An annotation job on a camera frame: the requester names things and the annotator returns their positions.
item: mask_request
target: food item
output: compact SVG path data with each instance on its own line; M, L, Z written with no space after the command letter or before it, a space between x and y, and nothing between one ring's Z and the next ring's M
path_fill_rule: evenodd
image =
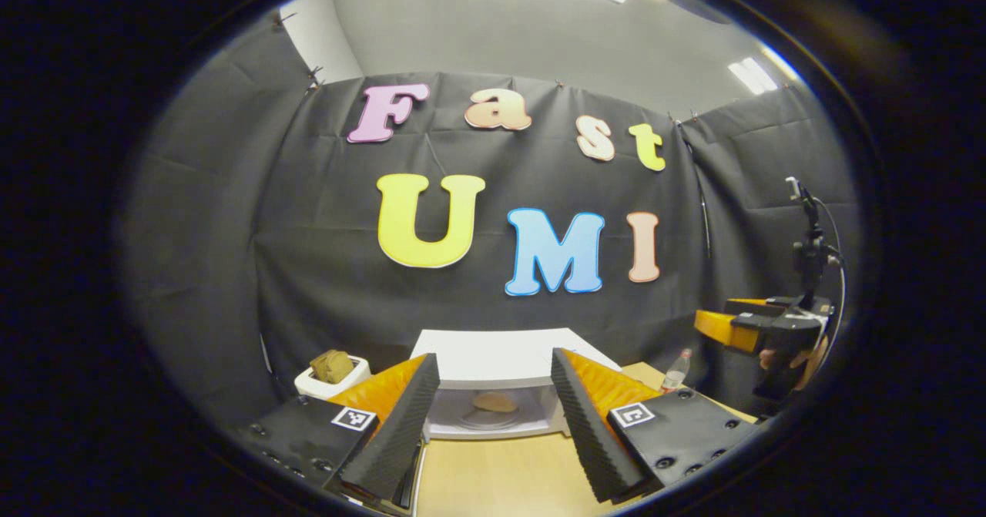
M582 381L582 387L585 387L585 393L589 395L592 407L599 413L599 418L602 419L614 438L619 439L612 426L609 425L609 420L606 420L606 415L609 414L610 409L650 400L650 398L656 398L662 394L661 391L648 388L641 381L596 363L592 359L567 349L562 349L562 351L572 363L572 368L575 369L579 380Z
M310 362L314 377L328 384L339 384L353 372L353 360L345 351L330 349Z
M496 411L497 413L509 413L517 409L517 402L509 394L503 391L480 391L472 398L472 404L476 408L486 409L486 411Z
M398 363L390 369L342 391L341 394L328 398L328 401L331 401L332 404L346 405L348 408L377 413L377 419L380 419L380 426L383 427L388 416L391 415L391 411L394 410L394 406L397 405L397 400L404 393L407 383L414 376L415 371L418 370L426 356L421 355L415 359L408 359L404 363Z

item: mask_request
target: water bottle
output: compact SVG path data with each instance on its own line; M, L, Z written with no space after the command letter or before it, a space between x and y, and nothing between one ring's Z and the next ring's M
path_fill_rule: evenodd
M665 373L665 381L661 384L661 391L663 393L669 393L669 391L675 391L677 388L681 388L681 383L684 381L684 377L688 374L688 366L691 361L691 350L686 348L681 350L681 355L672 365L672 368L668 369Z

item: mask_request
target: black fabric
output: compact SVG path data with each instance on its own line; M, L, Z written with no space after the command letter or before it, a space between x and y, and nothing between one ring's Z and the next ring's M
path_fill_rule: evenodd
M387 142L350 144L368 86L430 86ZM479 89L520 92L533 123L525 130L470 127L465 110ZM582 155L575 120L602 118L616 156ZM666 168L646 169L627 129L650 123L662 136ZM416 227L440 240L448 225L448 174L486 181L476 200L472 247L450 267L402 267L377 242L384 174L428 177ZM581 212L605 218L599 244L602 289L574 294L546 288L511 297L504 285L515 262L519 207L546 212L562 237ZM633 283L628 213L648 211L656 228L661 276ZM261 323L275 371L293 377L328 348L370 360L380 370L407 358L422 328L525 330L570 327L621 364L656 355L666 331L694 338L700 307L705 233L688 149L668 116L555 82L508 76L404 74L323 86L300 107L265 190L254 241Z
M845 327L856 297L853 270L860 268L862 215L849 156L814 97L800 86L765 92L686 121L682 134L693 148L709 218L712 260L703 281L705 309L721 311L729 298L800 293L792 243L804 240L807 218L784 181L795 176L827 205L838 226L848 269ZM825 240L834 245L832 226L820 212ZM818 295L838 303L835 267L825 270ZM770 408L751 395L763 373L760 360L709 338L702 344L709 373L698 384L700 391L753 415Z
M278 402L250 231L307 68L273 22L216 53L159 118L117 228L133 317L159 362L198 408L231 422Z

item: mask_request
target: ceiling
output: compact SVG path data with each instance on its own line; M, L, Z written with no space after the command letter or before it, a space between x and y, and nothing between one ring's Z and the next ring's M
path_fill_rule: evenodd
M324 33L337 18L364 75L443 71L559 79L679 119L752 96L727 68L746 57L783 81L754 37L669 0L307 3L295 16L296 30L289 29L296 44L306 18L317 23L307 33Z

